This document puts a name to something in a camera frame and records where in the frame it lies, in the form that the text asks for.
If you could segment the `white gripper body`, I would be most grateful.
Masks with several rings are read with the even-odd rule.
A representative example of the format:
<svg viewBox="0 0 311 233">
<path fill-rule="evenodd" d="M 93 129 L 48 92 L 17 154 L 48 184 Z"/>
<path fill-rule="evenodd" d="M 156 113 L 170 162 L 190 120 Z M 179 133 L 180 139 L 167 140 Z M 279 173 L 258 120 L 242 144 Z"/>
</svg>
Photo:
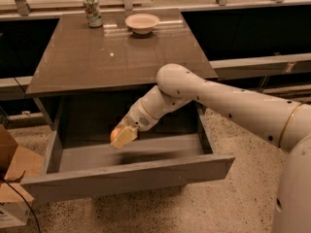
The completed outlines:
<svg viewBox="0 0 311 233">
<path fill-rule="evenodd" d="M 158 123 L 158 119 L 150 116 L 142 105 L 136 101 L 120 121 L 120 127 L 131 127 L 137 131 L 148 131 Z"/>
</svg>

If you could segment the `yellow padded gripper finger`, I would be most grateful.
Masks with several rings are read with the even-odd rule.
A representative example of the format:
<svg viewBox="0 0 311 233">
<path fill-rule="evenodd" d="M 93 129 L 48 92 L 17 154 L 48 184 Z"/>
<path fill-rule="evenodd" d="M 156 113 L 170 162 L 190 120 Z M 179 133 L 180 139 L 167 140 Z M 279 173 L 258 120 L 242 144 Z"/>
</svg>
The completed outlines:
<svg viewBox="0 0 311 233">
<path fill-rule="evenodd" d="M 137 138 L 137 129 L 130 125 L 120 124 L 116 128 L 120 130 L 118 137 L 110 145 L 115 149 L 121 149 Z"/>
</svg>

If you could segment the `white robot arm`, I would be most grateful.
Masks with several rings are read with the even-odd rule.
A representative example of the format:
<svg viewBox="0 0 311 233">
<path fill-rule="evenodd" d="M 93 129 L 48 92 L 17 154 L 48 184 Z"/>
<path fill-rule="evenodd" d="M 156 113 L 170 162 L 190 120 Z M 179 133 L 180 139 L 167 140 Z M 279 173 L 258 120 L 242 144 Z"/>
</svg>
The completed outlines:
<svg viewBox="0 0 311 233">
<path fill-rule="evenodd" d="M 120 149 L 166 114 L 195 101 L 259 136 L 289 156 L 281 175 L 273 233 L 311 233 L 311 106 L 210 82 L 178 64 L 166 64 L 156 85 L 139 98 L 112 131 Z"/>
</svg>

